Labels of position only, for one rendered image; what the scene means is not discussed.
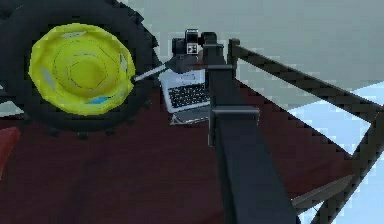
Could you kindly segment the black tyre with yellow hub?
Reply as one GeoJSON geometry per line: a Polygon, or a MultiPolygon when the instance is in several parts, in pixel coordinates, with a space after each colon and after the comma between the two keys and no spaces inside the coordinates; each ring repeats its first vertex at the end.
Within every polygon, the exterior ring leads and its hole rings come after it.
{"type": "Polygon", "coordinates": [[[51,135],[112,134],[147,102],[157,45],[119,0],[0,0],[0,104],[51,135]]]}

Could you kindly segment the gray laptop with stickers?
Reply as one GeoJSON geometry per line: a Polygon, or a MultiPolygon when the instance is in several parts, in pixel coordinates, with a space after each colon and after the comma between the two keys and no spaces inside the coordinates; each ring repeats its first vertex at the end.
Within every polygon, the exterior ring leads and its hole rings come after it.
{"type": "Polygon", "coordinates": [[[171,125],[186,125],[209,119],[210,96],[205,88],[205,71],[183,74],[167,70],[159,76],[171,125]]]}

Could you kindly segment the dark red bed, black frame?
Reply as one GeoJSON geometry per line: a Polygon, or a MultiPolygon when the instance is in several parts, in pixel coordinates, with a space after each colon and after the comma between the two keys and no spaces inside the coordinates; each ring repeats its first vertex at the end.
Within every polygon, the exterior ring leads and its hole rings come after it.
{"type": "MultiPolygon", "coordinates": [[[[244,60],[370,123],[352,156],[301,121],[238,83],[242,98],[259,109],[258,128],[292,201],[312,183],[312,172],[347,178],[312,224],[331,224],[384,146],[384,106],[324,83],[256,52],[238,40],[228,61],[244,60]]],[[[35,123],[22,131],[7,166],[0,199],[6,224],[225,224],[216,152],[209,123],[170,129],[159,110],[112,137],[81,141],[48,136],[35,123]]]]}

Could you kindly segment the red pillow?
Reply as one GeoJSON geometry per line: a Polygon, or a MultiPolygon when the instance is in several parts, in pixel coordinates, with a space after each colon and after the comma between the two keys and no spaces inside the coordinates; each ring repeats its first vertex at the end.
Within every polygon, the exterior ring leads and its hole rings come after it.
{"type": "Polygon", "coordinates": [[[20,138],[21,132],[17,127],[0,130],[0,179],[12,149],[20,138]]]}

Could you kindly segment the white pillow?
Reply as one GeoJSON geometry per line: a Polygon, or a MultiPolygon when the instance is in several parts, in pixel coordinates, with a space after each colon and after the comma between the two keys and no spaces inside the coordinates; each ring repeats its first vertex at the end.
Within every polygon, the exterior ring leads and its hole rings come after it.
{"type": "Polygon", "coordinates": [[[0,117],[19,115],[23,113],[24,111],[11,101],[0,103],[0,117]]]}

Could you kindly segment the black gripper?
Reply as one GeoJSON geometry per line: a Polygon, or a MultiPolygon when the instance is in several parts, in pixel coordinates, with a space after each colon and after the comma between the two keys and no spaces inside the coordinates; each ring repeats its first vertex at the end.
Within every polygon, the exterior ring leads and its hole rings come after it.
{"type": "Polygon", "coordinates": [[[194,70],[198,64],[198,38],[174,38],[172,40],[172,58],[165,65],[158,66],[141,75],[134,76],[133,82],[159,75],[168,69],[182,74],[194,70]]]}

